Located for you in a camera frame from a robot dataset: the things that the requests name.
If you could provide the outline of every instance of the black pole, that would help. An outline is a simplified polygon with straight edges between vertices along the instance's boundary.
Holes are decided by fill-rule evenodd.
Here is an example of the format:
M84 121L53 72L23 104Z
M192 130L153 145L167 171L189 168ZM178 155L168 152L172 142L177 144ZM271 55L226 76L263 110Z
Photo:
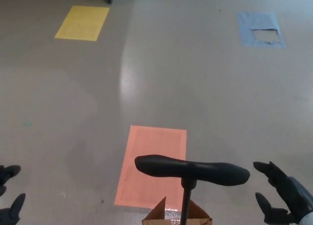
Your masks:
M188 213L189 213L191 190L196 187L197 180L181 179L181 185L184 188L184 195L183 195L183 198L182 198L180 225L186 225L187 218L188 218Z

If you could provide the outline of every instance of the white sleeve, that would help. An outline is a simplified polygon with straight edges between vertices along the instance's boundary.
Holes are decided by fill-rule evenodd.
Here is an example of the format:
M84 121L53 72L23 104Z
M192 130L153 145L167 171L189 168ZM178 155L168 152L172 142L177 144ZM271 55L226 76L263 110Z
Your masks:
M313 212L304 216L299 222L299 225L313 225Z

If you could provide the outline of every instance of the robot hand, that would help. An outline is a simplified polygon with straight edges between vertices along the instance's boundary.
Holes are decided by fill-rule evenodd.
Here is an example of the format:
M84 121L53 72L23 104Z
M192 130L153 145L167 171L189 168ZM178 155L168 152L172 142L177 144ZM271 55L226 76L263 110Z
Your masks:
M20 220L19 213L25 201L25 193L20 194L10 208L0 209L0 225L15 225Z
M272 208L268 200L256 193L256 200L264 213L267 224L282 225L296 223L313 225L313 196L295 178L288 177L274 163L254 162L254 168L265 174L270 185L287 204L290 213L283 208Z
M12 177L16 176L21 170L18 165L4 167L0 165L0 197L5 193L4 184ZM15 225L20 220L19 212L25 201L25 194L20 194L10 208L0 209L0 225Z

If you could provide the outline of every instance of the orange rectangle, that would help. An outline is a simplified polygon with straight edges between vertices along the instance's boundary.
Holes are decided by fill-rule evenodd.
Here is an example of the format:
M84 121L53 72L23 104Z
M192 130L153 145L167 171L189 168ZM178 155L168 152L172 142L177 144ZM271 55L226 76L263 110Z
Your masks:
M154 208L166 197L166 209L181 210L183 188L178 178L154 178L139 172L137 156L158 154L185 160L187 131L131 126L115 205Z

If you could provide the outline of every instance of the gray floor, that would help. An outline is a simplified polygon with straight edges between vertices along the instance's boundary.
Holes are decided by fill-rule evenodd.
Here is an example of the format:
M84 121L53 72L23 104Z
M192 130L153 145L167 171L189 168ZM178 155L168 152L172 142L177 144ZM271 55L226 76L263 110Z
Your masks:
M0 0L0 162L22 166L0 207L25 192L19 224L140 224L113 205L132 124L187 129L188 159L251 170L198 183L215 225L263 224L256 191L283 205L253 161L313 191L312 0L114 0L96 43L55 40L72 5L103 2ZM242 46L237 11L275 12L287 48Z

